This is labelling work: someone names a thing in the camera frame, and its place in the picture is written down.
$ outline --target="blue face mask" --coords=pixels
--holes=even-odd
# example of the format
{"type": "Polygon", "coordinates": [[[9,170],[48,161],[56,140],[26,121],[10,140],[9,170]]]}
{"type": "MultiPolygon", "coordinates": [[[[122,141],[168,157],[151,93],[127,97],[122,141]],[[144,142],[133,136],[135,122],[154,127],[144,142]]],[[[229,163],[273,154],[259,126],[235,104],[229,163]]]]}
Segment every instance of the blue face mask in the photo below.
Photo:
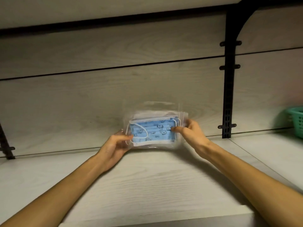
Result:
{"type": "Polygon", "coordinates": [[[143,146],[156,143],[174,143],[176,134],[171,128],[177,126],[179,118],[163,117],[153,119],[131,120],[129,128],[134,135],[134,146],[143,146]]]}

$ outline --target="person's right hand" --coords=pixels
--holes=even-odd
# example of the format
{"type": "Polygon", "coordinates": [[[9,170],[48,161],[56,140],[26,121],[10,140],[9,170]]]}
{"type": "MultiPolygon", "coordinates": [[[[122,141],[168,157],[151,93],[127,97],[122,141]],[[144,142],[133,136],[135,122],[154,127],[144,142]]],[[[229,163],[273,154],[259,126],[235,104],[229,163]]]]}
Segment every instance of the person's right hand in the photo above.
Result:
{"type": "Polygon", "coordinates": [[[171,131],[180,133],[187,141],[187,143],[195,149],[196,153],[200,157],[207,159],[211,141],[204,135],[203,131],[196,121],[188,119],[187,124],[187,127],[172,127],[171,131]]]}

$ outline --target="ear loop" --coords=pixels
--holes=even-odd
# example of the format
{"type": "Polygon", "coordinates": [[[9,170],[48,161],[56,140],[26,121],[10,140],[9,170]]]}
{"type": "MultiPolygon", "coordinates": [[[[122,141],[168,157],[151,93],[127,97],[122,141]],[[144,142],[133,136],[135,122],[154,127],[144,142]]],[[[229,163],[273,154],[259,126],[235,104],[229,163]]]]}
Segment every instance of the ear loop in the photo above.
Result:
{"type": "Polygon", "coordinates": [[[131,123],[131,122],[128,123],[127,128],[126,128],[126,131],[125,131],[125,134],[127,134],[127,130],[128,130],[128,127],[129,127],[130,124],[134,124],[134,125],[136,125],[136,126],[138,126],[138,127],[141,127],[141,128],[146,132],[146,137],[136,137],[136,139],[146,139],[146,138],[149,136],[149,134],[147,133],[147,130],[146,130],[144,127],[142,127],[141,125],[139,125],[139,124],[137,124],[137,123],[131,123]]]}

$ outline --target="person's left hand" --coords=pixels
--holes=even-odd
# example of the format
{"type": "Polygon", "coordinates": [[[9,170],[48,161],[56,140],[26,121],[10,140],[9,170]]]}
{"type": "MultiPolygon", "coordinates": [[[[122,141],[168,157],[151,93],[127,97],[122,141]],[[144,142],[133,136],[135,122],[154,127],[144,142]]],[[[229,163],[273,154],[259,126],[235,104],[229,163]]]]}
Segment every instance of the person's left hand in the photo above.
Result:
{"type": "Polygon", "coordinates": [[[101,173],[108,171],[123,157],[130,149],[125,141],[131,140],[132,138],[132,135],[123,135],[121,131],[108,138],[95,155],[101,161],[101,173]]]}

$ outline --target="plastic basket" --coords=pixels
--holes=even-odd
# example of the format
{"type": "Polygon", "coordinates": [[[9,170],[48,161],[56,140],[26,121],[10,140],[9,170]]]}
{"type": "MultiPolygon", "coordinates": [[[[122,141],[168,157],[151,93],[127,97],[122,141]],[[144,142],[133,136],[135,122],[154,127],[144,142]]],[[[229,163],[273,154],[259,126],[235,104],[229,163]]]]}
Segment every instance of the plastic basket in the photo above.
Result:
{"type": "Polygon", "coordinates": [[[292,116],[296,136],[303,138],[303,107],[292,107],[287,112],[292,116]]]}

